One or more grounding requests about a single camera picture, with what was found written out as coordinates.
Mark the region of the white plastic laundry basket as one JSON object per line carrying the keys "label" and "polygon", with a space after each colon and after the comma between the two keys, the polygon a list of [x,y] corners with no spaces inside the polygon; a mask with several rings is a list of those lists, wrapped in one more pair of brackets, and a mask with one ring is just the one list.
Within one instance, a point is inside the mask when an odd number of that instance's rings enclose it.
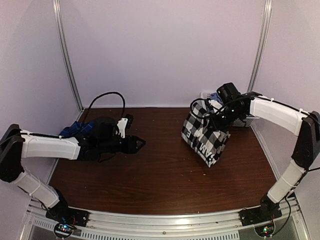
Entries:
{"label": "white plastic laundry basket", "polygon": [[[210,108],[209,100],[210,100],[210,94],[213,92],[206,92],[202,91],[200,93],[200,98],[204,99],[204,101],[201,102],[202,107],[205,108],[209,113],[215,113],[212,108]],[[250,127],[253,120],[258,119],[258,117],[254,117],[252,115],[247,115],[245,119],[236,119],[233,123],[233,127]]]}

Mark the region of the blue plaid shirt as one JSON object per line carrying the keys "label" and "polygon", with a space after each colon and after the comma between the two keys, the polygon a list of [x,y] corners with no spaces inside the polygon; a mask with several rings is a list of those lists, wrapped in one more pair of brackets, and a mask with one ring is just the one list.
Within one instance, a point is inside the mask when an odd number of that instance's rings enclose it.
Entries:
{"label": "blue plaid shirt", "polygon": [[94,126],[94,121],[91,120],[89,122],[80,122],[75,121],[71,126],[65,127],[60,133],[60,136],[63,137],[74,137],[79,134],[87,134],[89,133]]}

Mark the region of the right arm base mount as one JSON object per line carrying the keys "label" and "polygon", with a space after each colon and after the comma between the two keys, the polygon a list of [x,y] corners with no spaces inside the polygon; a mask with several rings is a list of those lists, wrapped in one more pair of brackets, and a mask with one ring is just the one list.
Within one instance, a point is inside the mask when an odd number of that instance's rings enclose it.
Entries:
{"label": "right arm base mount", "polygon": [[282,216],[282,212],[279,209],[276,209],[271,213],[265,213],[260,209],[260,207],[250,209],[244,208],[239,211],[238,214],[243,227],[270,222],[273,219],[280,218]]}

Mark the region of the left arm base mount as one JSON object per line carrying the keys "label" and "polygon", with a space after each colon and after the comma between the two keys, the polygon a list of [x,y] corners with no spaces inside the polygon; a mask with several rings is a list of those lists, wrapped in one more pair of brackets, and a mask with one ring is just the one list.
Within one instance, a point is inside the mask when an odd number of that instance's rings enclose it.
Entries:
{"label": "left arm base mount", "polygon": [[85,210],[69,208],[65,213],[54,213],[52,210],[49,210],[46,212],[45,217],[70,226],[86,227],[89,214]]}

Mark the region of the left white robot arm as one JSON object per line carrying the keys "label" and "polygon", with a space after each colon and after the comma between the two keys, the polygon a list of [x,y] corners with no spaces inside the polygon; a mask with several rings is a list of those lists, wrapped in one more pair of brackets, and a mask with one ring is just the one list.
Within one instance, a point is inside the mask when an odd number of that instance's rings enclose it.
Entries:
{"label": "left white robot arm", "polygon": [[102,154],[136,154],[146,145],[146,141],[126,134],[132,121],[130,114],[119,121],[111,117],[99,117],[89,122],[75,122],[60,135],[34,133],[12,124],[0,140],[0,179],[15,184],[41,201],[61,222],[67,222],[72,218],[72,211],[63,195],[26,171],[21,160],[53,158],[99,161]]}

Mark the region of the black white checked shirt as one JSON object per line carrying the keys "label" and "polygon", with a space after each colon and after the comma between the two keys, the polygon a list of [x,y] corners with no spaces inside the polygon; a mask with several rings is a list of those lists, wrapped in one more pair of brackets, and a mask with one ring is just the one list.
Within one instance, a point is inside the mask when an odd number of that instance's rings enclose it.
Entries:
{"label": "black white checked shirt", "polygon": [[181,137],[210,168],[216,164],[230,139],[228,130],[214,130],[208,119],[208,112],[199,103],[191,105],[184,120]]}

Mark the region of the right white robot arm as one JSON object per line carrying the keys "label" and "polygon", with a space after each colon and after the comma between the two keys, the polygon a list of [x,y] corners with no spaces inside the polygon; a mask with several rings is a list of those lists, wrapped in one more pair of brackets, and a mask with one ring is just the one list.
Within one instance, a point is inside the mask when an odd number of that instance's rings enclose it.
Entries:
{"label": "right white robot arm", "polygon": [[232,82],[217,89],[222,107],[208,118],[213,128],[222,130],[236,119],[252,115],[276,124],[295,136],[297,141],[289,166],[262,198],[262,206],[256,210],[259,220],[268,220],[279,203],[298,186],[298,182],[311,171],[311,165],[320,153],[320,115],[307,112],[257,93],[241,94]]}

